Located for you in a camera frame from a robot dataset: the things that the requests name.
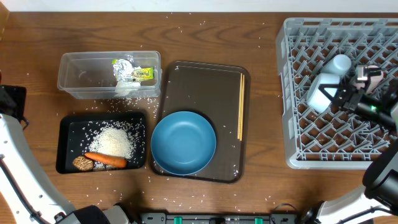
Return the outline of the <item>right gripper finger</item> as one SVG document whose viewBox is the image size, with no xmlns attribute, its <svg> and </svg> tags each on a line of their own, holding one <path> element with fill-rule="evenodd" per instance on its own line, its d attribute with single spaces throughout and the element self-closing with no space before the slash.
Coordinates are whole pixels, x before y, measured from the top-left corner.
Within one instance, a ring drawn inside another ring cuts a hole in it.
<svg viewBox="0 0 398 224">
<path fill-rule="evenodd" d="M 384 70 L 379 67 L 366 67 L 364 77 L 366 83 L 380 82 L 384 76 Z"/>
<path fill-rule="evenodd" d="M 335 106 L 341 108 L 343 106 L 342 91 L 345 90 L 345 86 L 342 84 L 320 84 L 318 89 L 331 101 Z M 328 89 L 335 90 L 334 95 L 329 93 Z"/>
</svg>

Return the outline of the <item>white plastic cup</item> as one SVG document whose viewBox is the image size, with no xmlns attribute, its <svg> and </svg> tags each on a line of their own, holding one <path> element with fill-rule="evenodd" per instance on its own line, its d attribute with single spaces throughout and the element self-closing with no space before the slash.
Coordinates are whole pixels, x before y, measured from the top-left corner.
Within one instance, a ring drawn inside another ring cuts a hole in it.
<svg viewBox="0 0 398 224">
<path fill-rule="evenodd" d="M 376 65 L 358 65 L 352 85 L 357 90 L 364 89 L 370 94 L 378 86 L 384 76 L 384 72 Z"/>
</svg>

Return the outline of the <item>light blue rice bowl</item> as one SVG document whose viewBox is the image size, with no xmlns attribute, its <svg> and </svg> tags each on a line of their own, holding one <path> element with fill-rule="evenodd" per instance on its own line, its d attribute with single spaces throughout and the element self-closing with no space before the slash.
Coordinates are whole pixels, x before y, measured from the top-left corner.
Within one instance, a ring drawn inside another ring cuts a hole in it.
<svg viewBox="0 0 398 224">
<path fill-rule="evenodd" d="M 338 85 L 339 83 L 340 77 L 336 74 L 320 73 L 317 75 L 307 91 L 307 105 L 317 113 L 324 112 L 331 104 L 331 101 L 319 90 L 319 86 L 321 84 Z"/>
</svg>

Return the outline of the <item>light blue plastic cup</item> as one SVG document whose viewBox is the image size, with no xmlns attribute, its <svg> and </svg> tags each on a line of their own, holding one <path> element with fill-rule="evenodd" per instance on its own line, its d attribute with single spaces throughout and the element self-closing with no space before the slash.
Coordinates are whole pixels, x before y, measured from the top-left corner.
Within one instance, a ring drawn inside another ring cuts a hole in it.
<svg viewBox="0 0 398 224">
<path fill-rule="evenodd" d="M 323 66 L 321 72 L 339 75 L 342 78 L 348 73 L 351 65 L 351 59 L 347 55 L 338 54 Z"/>
</svg>

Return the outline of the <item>dark blue plate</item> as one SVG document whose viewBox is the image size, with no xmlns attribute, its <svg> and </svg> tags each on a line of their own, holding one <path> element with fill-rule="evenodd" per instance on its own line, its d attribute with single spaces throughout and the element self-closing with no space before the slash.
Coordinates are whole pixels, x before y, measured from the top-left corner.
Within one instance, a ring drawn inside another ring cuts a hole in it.
<svg viewBox="0 0 398 224">
<path fill-rule="evenodd" d="M 173 175 L 191 175 L 204 169 L 216 151 L 211 123 L 191 111 L 178 111 L 159 121 L 151 141 L 155 163 Z"/>
</svg>

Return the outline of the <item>yellow green wrapper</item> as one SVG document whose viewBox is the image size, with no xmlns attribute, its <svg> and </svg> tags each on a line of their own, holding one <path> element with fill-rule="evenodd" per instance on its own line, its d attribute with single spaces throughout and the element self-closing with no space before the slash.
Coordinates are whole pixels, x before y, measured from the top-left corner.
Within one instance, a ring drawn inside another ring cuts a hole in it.
<svg viewBox="0 0 398 224">
<path fill-rule="evenodd" d="M 118 82 L 142 82 L 154 79 L 154 69 L 134 67 L 125 59 L 114 59 L 112 61 L 113 73 Z"/>
</svg>

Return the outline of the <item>orange carrot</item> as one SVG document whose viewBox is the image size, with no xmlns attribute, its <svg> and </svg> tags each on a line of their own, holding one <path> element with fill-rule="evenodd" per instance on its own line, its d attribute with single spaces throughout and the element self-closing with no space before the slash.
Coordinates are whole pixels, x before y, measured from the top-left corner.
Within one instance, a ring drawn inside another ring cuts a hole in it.
<svg viewBox="0 0 398 224">
<path fill-rule="evenodd" d="M 87 152 L 85 153 L 85 157 L 117 168 L 125 168 L 127 166 L 127 160 L 123 157 L 109 156 L 95 152 Z"/>
</svg>

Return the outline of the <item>brown food scrap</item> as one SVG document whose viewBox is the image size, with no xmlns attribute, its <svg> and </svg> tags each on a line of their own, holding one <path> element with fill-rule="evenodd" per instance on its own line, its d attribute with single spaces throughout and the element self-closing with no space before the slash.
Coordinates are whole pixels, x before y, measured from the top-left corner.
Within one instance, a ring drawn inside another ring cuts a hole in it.
<svg viewBox="0 0 398 224">
<path fill-rule="evenodd" d="M 78 156 L 72 162 L 72 164 L 80 171 L 91 171 L 94 168 L 94 162 L 85 157 L 85 156 Z"/>
</svg>

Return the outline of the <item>white paper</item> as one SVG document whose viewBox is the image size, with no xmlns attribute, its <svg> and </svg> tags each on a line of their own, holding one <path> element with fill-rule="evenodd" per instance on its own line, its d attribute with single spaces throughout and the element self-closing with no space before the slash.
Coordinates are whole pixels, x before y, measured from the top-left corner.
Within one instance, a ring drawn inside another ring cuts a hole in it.
<svg viewBox="0 0 398 224">
<path fill-rule="evenodd" d="M 125 97 L 131 91 L 138 90 L 141 87 L 140 82 L 122 82 L 119 81 L 115 87 L 115 97 Z"/>
</svg>

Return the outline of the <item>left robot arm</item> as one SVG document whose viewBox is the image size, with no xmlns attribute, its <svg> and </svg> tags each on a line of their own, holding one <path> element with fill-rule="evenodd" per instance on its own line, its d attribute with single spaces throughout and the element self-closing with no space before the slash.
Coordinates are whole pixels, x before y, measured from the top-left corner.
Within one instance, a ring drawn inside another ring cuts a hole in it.
<svg viewBox="0 0 398 224">
<path fill-rule="evenodd" d="M 16 223 L 131 223 L 120 205 L 77 210 L 53 185 L 25 139 L 20 122 L 1 115 L 1 194 Z"/>
</svg>

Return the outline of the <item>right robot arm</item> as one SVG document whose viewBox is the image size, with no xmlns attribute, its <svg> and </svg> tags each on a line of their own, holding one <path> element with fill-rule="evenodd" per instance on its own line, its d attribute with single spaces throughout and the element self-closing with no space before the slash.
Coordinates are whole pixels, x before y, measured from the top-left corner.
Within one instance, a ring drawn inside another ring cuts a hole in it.
<svg viewBox="0 0 398 224">
<path fill-rule="evenodd" d="M 362 88 L 350 84 L 319 84 L 316 89 L 339 109 L 354 113 L 388 129 L 397 129 L 397 82 L 377 100 L 367 95 L 372 77 L 384 69 L 358 65 L 356 79 Z M 321 201 L 303 214 L 298 223 L 371 223 L 373 218 L 397 215 L 397 143 L 394 142 L 366 169 L 362 184 L 350 193 Z"/>
</svg>

